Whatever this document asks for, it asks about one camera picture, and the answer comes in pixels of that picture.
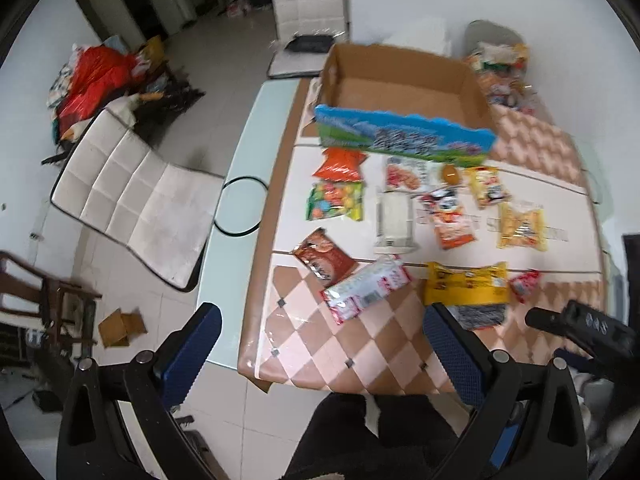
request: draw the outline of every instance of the black bag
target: black bag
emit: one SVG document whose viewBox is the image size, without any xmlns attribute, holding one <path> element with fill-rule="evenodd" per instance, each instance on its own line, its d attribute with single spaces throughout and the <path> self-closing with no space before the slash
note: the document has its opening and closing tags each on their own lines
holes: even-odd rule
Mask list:
<svg viewBox="0 0 640 480">
<path fill-rule="evenodd" d="M 334 37 L 329 34 L 303 34 L 289 41 L 285 50 L 326 54 L 329 52 L 332 44 L 334 44 Z"/>
</svg>

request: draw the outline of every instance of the dining table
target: dining table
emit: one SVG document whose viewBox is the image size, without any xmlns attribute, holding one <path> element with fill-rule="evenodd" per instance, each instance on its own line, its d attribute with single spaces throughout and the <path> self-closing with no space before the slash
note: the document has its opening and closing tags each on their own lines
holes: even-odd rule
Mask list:
<svg viewBox="0 0 640 480">
<path fill-rule="evenodd" d="M 200 271 L 196 306 L 213 303 L 223 318 L 209 362 L 252 380 L 336 392 L 452 391 L 421 330 L 421 287 L 429 261 L 454 269 L 506 261 L 509 277 L 540 271 L 540 286 L 527 303 L 513 299 L 502 325 L 476 331 L 490 349 L 505 349 L 521 362 L 542 364 L 559 346 L 575 349 L 527 327 L 524 317 L 532 306 L 559 312 L 576 299 L 620 317 L 612 300 L 615 268 L 601 229 L 610 214 L 598 199 L 607 192 L 606 179 L 596 154 L 550 121 L 493 106 L 498 132 L 486 163 L 500 170 L 513 200 L 543 208 L 548 250 L 497 248 L 497 208 L 479 210 L 463 188 L 461 202 L 476 241 L 443 251 L 416 204 L 417 250 L 402 254 L 412 283 L 357 318 L 336 324 L 318 279 L 291 251 L 323 227 L 360 267 L 375 261 L 376 200 L 384 188 L 385 156 L 370 153 L 362 164 L 362 221 L 306 220 L 306 200 L 317 181 L 312 173 L 323 161 L 314 123 L 319 85 L 318 78 L 263 83 L 242 131 Z"/>
</svg>

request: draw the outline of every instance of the white leather chair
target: white leather chair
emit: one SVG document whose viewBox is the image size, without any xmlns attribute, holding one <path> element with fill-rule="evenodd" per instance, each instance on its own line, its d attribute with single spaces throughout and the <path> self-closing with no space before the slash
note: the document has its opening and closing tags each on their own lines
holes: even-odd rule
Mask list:
<svg viewBox="0 0 640 480">
<path fill-rule="evenodd" d="M 339 34 L 336 41 L 348 41 L 344 0 L 273 0 L 278 35 L 277 51 L 268 76 L 274 78 L 317 76 L 326 54 L 289 52 L 284 47 L 300 34 Z"/>
<path fill-rule="evenodd" d="M 219 176 L 165 162 L 105 108 L 66 160 L 51 203 L 188 291 L 198 280 L 222 184 Z"/>
</svg>

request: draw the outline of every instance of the black pants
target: black pants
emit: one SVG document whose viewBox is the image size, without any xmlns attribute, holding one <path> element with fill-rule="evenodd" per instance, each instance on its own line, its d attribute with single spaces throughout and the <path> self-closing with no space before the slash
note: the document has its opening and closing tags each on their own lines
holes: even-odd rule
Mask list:
<svg viewBox="0 0 640 480">
<path fill-rule="evenodd" d="M 357 478 L 359 474 L 349 473 L 363 468 L 366 478 L 385 478 L 374 474 L 385 468 L 400 478 L 399 466 L 428 478 L 425 475 L 455 446 L 456 434 L 426 396 L 376 396 L 376 402 L 379 437 L 365 426 L 363 396 L 329 394 L 311 417 L 285 478 L 328 473 Z"/>
</svg>

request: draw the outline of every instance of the yellow snack bag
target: yellow snack bag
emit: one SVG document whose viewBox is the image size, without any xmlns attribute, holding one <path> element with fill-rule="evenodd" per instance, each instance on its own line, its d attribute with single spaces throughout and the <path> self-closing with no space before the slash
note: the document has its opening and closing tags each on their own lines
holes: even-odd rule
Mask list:
<svg viewBox="0 0 640 480">
<path fill-rule="evenodd" d="M 498 168 L 478 166 L 466 170 L 466 175 L 480 209 L 509 199 L 509 194 L 498 178 Z"/>
<path fill-rule="evenodd" d="M 498 248 L 533 247 L 546 251 L 545 219 L 541 208 L 516 211 L 510 204 L 500 204 L 500 238 Z"/>
<path fill-rule="evenodd" d="M 508 303 L 507 263 L 477 269 L 450 269 L 436 262 L 428 264 L 424 304 L 482 305 Z"/>
</svg>

